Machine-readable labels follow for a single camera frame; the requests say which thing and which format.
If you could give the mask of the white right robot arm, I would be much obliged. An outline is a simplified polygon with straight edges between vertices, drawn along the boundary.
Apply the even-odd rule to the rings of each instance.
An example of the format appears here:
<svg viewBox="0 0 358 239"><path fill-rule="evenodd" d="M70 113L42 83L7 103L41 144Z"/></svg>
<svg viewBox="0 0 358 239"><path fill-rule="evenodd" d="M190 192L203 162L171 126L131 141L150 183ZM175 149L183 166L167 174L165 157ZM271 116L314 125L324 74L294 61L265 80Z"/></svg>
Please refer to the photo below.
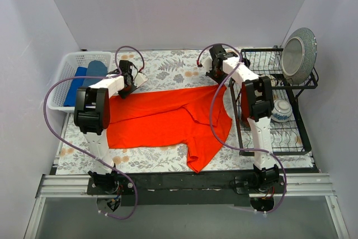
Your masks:
<svg viewBox="0 0 358 239"><path fill-rule="evenodd" d="M250 61L237 50L226 51L224 44L208 46L210 57L197 60L206 75L223 87L231 78L241 86L241 116L248 123L253 139L254 164L252 175L243 183L265 193L279 182L279 167L273 157L270 123L274 109L271 81L250 70Z"/></svg>

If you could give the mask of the orange t shirt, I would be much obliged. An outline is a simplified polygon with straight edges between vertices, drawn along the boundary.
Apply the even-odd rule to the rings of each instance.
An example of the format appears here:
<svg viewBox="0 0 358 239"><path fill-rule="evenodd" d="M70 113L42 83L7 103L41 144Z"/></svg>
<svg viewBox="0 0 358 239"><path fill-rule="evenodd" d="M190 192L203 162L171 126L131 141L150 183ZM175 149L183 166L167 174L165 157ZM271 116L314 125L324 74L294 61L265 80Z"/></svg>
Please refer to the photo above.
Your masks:
<svg viewBox="0 0 358 239"><path fill-rule="evenodd" d="M222 147L232 119L224 107L227 88L216 85L136 93L110 98L107 141L111 149L185 144L187 166L200 172Z"/></svg>

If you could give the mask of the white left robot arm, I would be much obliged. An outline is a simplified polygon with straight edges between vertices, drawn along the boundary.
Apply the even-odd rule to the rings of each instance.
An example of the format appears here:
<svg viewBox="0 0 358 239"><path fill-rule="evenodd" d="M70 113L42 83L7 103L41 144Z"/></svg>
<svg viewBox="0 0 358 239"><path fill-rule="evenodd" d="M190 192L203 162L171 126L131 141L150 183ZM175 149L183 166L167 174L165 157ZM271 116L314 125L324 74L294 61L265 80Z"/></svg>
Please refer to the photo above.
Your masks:
<svg viewBox="0 0 358 239"><path fill-rule="evenodd" d="M137 89L133 70L137 67L127 60L120 60L119 68L112 72L101 61L94 60L89 63L86 78L76 92L74 123L88 142L89 155L96 161L88 174L95 187L106 194L113 194L120 187L106 134L110 98L117 93L125 98Z"/></svg>

